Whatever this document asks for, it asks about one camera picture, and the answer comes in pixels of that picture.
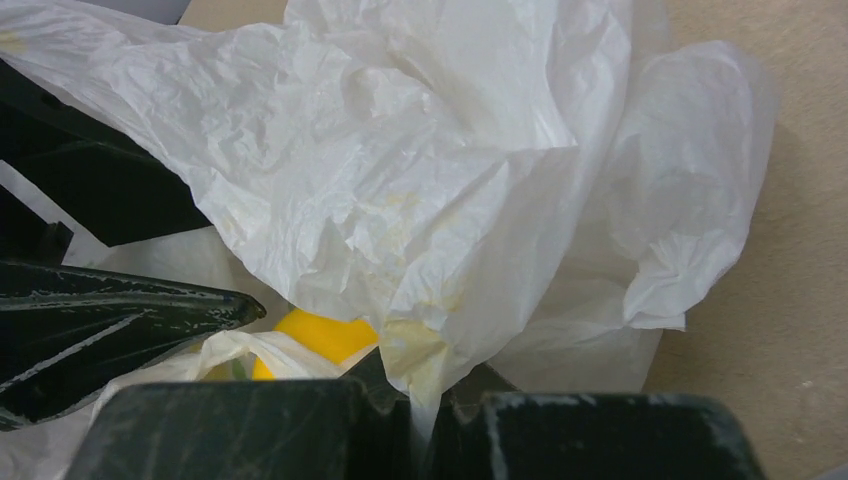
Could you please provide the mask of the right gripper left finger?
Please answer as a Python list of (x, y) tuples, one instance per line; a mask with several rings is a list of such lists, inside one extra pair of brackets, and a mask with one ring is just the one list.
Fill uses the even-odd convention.
[(100, 410), (70, 479), (413, 479), (408, 402), (371, 352), (338, 379), (148, 383)]

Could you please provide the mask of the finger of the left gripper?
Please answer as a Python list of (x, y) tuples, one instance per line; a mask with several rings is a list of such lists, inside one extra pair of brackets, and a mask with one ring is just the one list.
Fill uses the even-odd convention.
[(210, 224), (188, 186), (160, 161), (7, 63), (1, 158), (107, 246)]
[(72, 413), (111, 380), (265, 314), (237, 291), (4, 260), (1, 428)]

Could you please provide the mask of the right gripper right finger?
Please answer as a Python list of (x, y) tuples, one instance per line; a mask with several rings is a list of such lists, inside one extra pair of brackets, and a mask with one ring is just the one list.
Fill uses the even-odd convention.
[(430, 479), (763, 479), (735, 416), (689, 394), (521, 392), (486, 364), (444, 396)]

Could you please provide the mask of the fake yellow fruit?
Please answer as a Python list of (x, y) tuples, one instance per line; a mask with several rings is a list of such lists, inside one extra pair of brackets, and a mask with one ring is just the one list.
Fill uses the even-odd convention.
[(378, 340), (364, 320), (337, 321), (300, 309), (256, 337), (261, 348), (255, 351), (255, 380), (335, 379), (374, 350)]

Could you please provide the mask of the white plastic bag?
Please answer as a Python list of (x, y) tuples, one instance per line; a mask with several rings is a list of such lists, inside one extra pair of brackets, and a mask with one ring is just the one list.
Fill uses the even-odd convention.
[(120, 274), (248, 294), (264, 317), (1, 428), (5, 479), (70, 479), (103, 406), (252, 378), (300, 309), (366, 321), (417, 475), (445, 394), (641, 394), (631, 371), (738, 259), (778, 96), (726, 42), (675, 48), (659, 1), (291, 1), (219, 33), (5, 1), (1, 62), (126, 135), (209, 220)]

